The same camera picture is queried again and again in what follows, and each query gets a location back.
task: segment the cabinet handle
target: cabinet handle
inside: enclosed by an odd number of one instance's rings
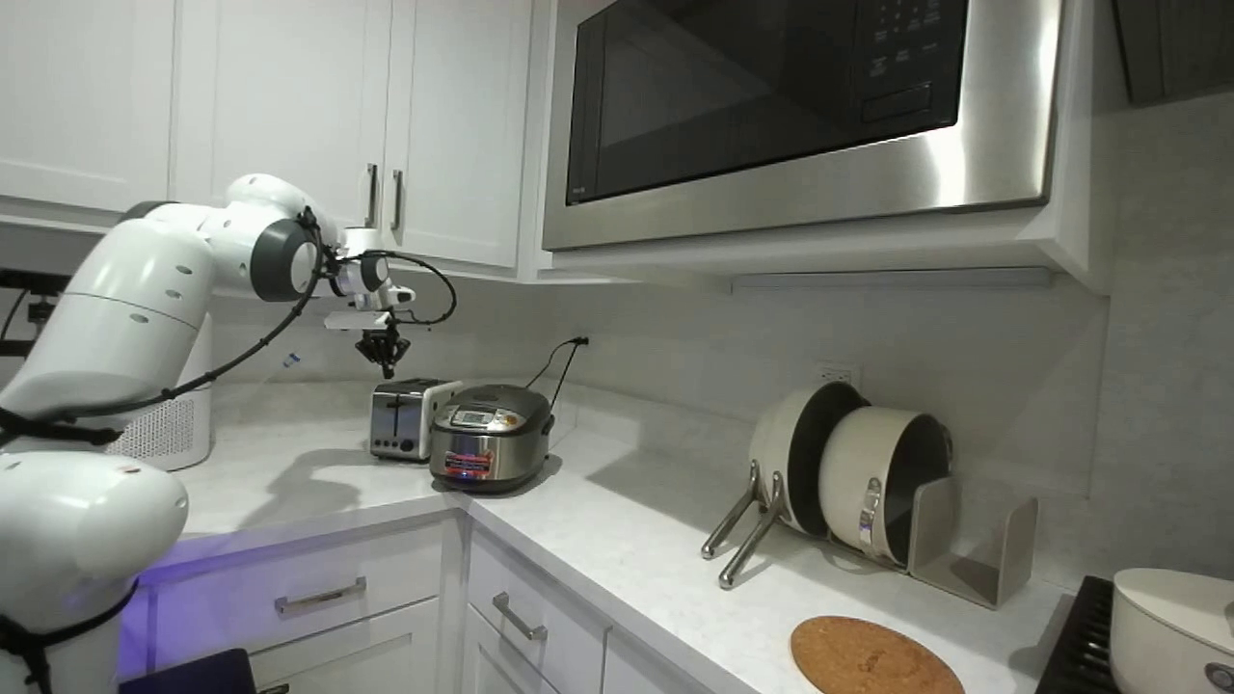
[[[493,611],[525,637],[525,639],[548,639],[543,624],[530,624],[525,616],[513,614],[508,593],[493,599]]]
[[[392,170],[392,219],[391,219],[391,232],[392,236],[401,232],[401,170]]]
[[[362,228],[378,228],[378,184],[383,184],[383,170],[371,168],[371,213],[362,218]]]
[[[314,614],[314,611],[326,611],[331,601],[355,601],[368,593],[368,580],[355,580],[351,588],[340,588],[340,590],[326,590],[326,593],[309,593],[309,599],[279,599],[273,601],[273,614],[279,616],[297,616],[297,614]]]

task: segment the small appliance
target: small appliance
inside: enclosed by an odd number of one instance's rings
[[[428,458],[428,430],[441,402],[446,402],[464,382],[444,378],[405,378],[374,386],[371,452],[378,458]]]
[[[548,398],[525,386],[454,390],[432,416],[432,479],[471,494],[517,491],[542,473],[553,420]]]
[[[1045,206],[1063,7],[563,0],[543,242]]]

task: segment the cabinet door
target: cabinet door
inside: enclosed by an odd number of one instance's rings
[[[167,196],[173,3],[0,0],[0,201]]]
[[[149,576],[153,669],[273,648],[441,593],[444,525],[314,542]]]
[[[610,632],[602,694],[706,694],[706,687],[647,656],[623,632]]]
[[[173,196],[279,174],[326,218],[371,218],[391,0],[192,0],[178,24]]]
[[[471,538],[467,601],[500,632],[500,646],[538,664],[557,691],[598,691],[606,624],[553,576],[490,538]]]
[[[254,651],[254,683],[264,694],[437,694],[437,611],[422,601]]]
[[[464,694],[557,694],[557,691],[477,611],[467,605]]]
[[[392,213],[412,254],[513,265],[534,0],[401,0],[391,85]]]

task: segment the drawer handle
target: drawer handle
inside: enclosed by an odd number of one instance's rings
[[[525,639],[548,639],[543,624],[530,624],[525,616],[513,614],[508,593],[493,599],[493,611],[525,637]]]
[[[362,599],[368,588],[371,588],[368,580],[355,580],[351,588],[340,588],[340,590],[326,590],[326,593],[309,593],[309,599],[279,599],[279,601],[273,601],[273,614],[279,614],[279,616],[314,614],[314,611],[326,611],[326,605],[331,605],[331,601]]]

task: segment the lower cabinet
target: lower cabinet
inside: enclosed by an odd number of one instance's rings
[[[441,601],[251,651],[260,694],[441,694]]]
[[[593,694],[602,687],[606,623],[481,531],[471,538],[467,601],[500,637],[500,651],[530,664],[553,691]]]
[[[560,694],[542,671],[467,605],[464,624],[464,694]]]
[[[467,520],[161,566],[122,678],[245,648],[260,694],[706,694],[593,601]]]
[[[623,632],[606,632],[606,683],[602,694],[706,694],[703,683],[657,661],[647,648]]]

